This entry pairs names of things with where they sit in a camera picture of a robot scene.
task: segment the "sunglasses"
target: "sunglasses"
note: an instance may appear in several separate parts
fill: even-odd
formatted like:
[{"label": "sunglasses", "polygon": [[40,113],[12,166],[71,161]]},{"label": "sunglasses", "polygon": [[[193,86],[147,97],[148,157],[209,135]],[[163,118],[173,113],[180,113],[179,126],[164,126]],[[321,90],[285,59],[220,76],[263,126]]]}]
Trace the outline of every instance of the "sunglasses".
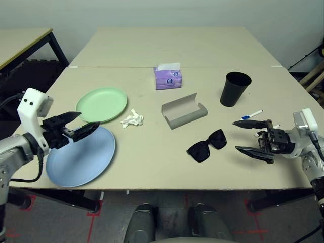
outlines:
[{"label": "sunglasses", "polygon": [[211,144],[214,148],[221,149],[227,144],[225,135],[221,129],[213,132],[206,141],[200,141],[192,145],[187,153],[190,154],[195,161],[203,162],[209,155],[208,144]]}]

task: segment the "wall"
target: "wall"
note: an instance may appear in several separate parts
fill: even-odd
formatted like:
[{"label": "wall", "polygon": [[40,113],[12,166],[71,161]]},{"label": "wall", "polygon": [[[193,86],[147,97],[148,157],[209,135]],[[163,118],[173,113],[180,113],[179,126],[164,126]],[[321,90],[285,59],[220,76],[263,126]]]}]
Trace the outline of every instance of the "wall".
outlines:
[{"label": "wall", "polygon": [[52,27],[69,61],[101,26],[244,26],[289,67],[324,37],[324,0],[0,0],[0,28]]}]

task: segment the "plate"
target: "plate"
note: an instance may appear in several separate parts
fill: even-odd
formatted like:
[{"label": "plate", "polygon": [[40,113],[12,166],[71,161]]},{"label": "plate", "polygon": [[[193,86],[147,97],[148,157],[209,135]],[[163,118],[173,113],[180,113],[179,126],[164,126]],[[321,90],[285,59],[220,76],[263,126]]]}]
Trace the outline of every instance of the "plate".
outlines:
[{"label": "plate", "polygon": [[84,95],[76,105],[86,122],[106,122],[117,117],[126,107],[127,96],[117,88],[100,88]]},{"label": "plate", "polygon": [[112,132],[98,127],[89,136],[52,149],[46,162],[49,179],[62,187],[84,185],[99,176],[110,164],[115,152]]}]

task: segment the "black cup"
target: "black cup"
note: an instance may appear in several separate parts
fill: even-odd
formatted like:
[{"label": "black cup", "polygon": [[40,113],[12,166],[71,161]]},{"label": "black cup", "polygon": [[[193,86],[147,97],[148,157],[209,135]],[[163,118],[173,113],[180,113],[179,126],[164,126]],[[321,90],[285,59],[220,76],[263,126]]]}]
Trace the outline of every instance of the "black cup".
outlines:
[{"label": "black cup", "polygon": [[222,105],[227,107],[234,106],[251,82],[251,78],[244,73],[228,73],[226,75],[226,82],[220,100]]}]

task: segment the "white pen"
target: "white pen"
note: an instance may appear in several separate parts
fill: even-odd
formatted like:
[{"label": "white pen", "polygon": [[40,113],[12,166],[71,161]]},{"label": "white pen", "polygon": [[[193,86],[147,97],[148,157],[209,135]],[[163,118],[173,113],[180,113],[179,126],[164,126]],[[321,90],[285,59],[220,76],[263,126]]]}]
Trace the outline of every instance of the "white pen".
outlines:
[{"label": "white pen", "polygon": [[254,117],[254,116],[258,115],[258,114],[261,114],[262,112],[263,112],[263,110],[258,110],[257,112],[254,112],[251,115],[243,116],[240,120],[247,120],[247,119],[252,118],[252,117]]},{"label": "white pen", "polygon": [[[273,128],[280,128],[280,126],[281,126],[280,124],[279,124],[279,125],[275,125],[275,126],[273,126]],[[255,136],[256,138],[260,137],[260,136],[262,135],[262,132],[263,132],[263,131],[267,132],[268,130],[267,130],[267,129],[261,130],[261,131],[255,133],[254,136]]]}]

